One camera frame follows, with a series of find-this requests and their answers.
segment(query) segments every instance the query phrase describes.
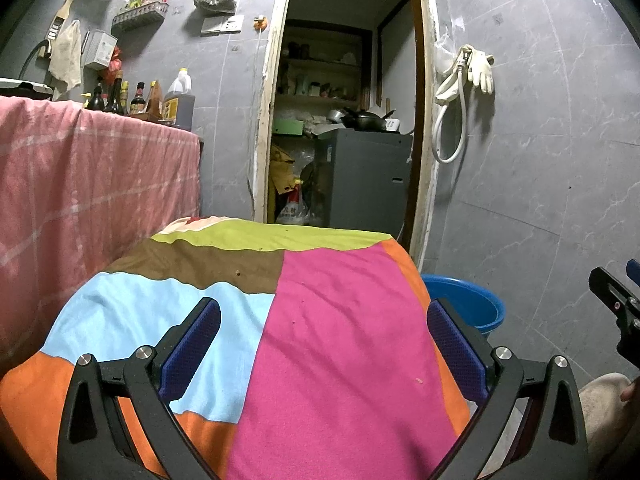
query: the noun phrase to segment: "white lid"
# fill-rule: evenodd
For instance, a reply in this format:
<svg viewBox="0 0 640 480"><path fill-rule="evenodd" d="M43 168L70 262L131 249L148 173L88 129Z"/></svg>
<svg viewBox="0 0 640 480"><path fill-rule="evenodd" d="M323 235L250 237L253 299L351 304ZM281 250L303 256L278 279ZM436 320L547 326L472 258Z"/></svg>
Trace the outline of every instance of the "white lid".
<svg viewBox="0 0 640 480"><path fill-rule="evenodd" d="M7 79L0 77L0 88L17 88L21 83L27 83L33 86L36 92L41 94L53 95L53 88L43 85L42 83L34 83L33 81L21 81L19 79Z"/></svg>

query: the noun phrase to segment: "light blue fabric patch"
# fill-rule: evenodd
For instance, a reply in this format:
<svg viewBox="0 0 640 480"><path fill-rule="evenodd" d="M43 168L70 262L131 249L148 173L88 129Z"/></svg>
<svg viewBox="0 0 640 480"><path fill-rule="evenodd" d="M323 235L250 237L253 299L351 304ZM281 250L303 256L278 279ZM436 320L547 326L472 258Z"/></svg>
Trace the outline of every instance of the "light blue fabric patch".
<svg viewBox="0 0 640 480"><path fill-rule="evenodd" d="M73 364L84 353L98 361L127 358L141 345L156 345L205 296L220 304L220 331L184 396L170 407L237 423L273 294L245 294L226 282L199 290L173 278L100 272L67 302L42 351Z"/></svg>

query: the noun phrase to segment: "orange fabric patch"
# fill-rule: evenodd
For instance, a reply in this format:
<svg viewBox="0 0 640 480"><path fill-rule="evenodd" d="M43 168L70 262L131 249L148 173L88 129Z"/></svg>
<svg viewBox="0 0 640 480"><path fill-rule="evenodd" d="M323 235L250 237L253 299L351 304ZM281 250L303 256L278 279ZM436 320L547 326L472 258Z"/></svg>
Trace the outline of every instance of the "orange fabric patch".
<svg viewBox="0 0 640 480"><path fill-rule="evenodd" d="M383 240L380 243L386 253L398 264L398 267L400 267L402 275L409 283L411 290L417 296L426 314L429 304L431 303L431 298L414 262L395 240ZM431 342L433 342L433 347L438 359L445 410L447 411L454 432L460 436L469 421L469 407L466 405L466 401L460 393L460 389L451 375L451 371L449 367L447 367L442 354L440 354L438 346L433 339L431 339Z"/></svg>
<svg viewBox="0 0 640 480"><path fill-rule="evenodd" d="M58 432L73 371L74 365L66 359L37 352L9 371L0 382L0 412L14 433L6 437L15 438L50 480L56 480ZM146 468L164 474L131 401L120 399L120 407ZM223 479L236 425L207 420L193 412L184 412L175 418L204 460Z"/></svg>
<svg viewBox="0 0 640 480"><path fill-rule="evenodd" d="M142 431L131 400L120 398L119 401L129 433L145 467L156 474L166 476ZM236 425L231 422L207 420L194 412L179 413L175 418L209 467L224 480Z"/></svg>

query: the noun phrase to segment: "wall socket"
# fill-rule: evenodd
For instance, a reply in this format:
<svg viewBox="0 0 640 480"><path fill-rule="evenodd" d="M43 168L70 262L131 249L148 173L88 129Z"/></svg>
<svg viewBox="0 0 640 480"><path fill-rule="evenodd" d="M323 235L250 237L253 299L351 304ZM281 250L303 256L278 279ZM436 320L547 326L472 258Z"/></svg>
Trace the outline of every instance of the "wall socket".
<svg viewBox="0 0 640 480"><path fill-rule="evenodd" d="M242 30L242 22L244 16L213 16L205 18L202 22L201 36L210 36L211 34L233 34Z"/></svg>

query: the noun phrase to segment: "gray tiled wall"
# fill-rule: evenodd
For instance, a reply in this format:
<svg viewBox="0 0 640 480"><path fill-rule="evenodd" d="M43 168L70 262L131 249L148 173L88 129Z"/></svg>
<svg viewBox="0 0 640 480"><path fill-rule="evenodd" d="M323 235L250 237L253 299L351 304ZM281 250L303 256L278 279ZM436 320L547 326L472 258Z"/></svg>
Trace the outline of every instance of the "gray tiled wall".
<svg viewBox="0 0 640 480"><path fill-rule="evenodd" d="M496 292L507 318L491 341L520 356L562 352L580 384L634 375L587 279L640 256L640 49L607 0L436 1L456 46L494 54L495 95L471 94L424 270Z"/></svg>
<svg viewBox="0 0 640 480"><path fill-rule="evenodd" d="M0 75L17 77L27 54L44 37L53 13L64 0L36 0L0 54ZM121 0L75 0L69 20L81 21L82 33L88 29L109 31L111 19L122 6ZM237 14L244 14L242 32L233 35L201 37L203 14L193 0L169 0L164 23L148 25L120 34L125 79L130 97L137 81L159 79L163 91L176 77L178 69L189 69L196 95L193 131L205 140L201 173L203 215L252 216L251 181L255 132L257 130L258 89L262 85L262 65L269 29L258 41L254 16L269 19L274 0L238 0ZM47 63L37 61L26 78L43 81ZM95 72L84 71L82 88L71 93L91 91Z"/></svg>

